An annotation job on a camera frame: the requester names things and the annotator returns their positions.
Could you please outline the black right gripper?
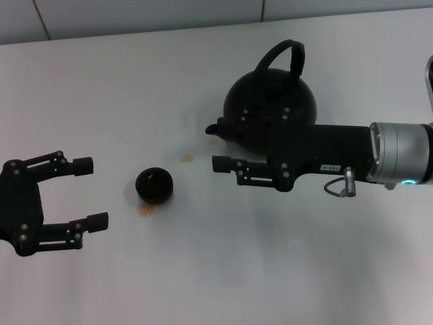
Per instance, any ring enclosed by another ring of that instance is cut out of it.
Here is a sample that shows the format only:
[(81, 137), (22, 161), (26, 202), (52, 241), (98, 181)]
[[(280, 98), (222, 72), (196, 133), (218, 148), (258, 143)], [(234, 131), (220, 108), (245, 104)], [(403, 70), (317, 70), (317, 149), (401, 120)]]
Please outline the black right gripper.
[[(216, 134), (268, 135), (273, 123), (290, 113), (286, 107), (230, 108), (217, 119)], [(213, 156), (212, 170), (234, 172), (239, 186), (274, 186), (280, 192), (291, 191), (302, 175), (343, 175), (347, 167), (355, 171), (355, 180), (366, 182), (373, 164), (370, 130), (344, 125), (278, 127), (270, 137), (267, 163)]]

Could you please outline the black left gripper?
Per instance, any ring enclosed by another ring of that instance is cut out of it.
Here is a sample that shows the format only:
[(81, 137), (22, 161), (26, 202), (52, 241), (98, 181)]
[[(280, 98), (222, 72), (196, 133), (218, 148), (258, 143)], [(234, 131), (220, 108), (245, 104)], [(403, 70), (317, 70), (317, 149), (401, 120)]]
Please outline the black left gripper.
[(69, 162), (61, 150), (23, 161), (7, 161), (1, 172), (1, 239), (10, 243), (21, 257), (43, 251), (81, 249), (85, 232), (108, 229), (108, 213), (42, 225), (43, 210), (36, 180), (90, 174), (93, 174), (91, 157)]

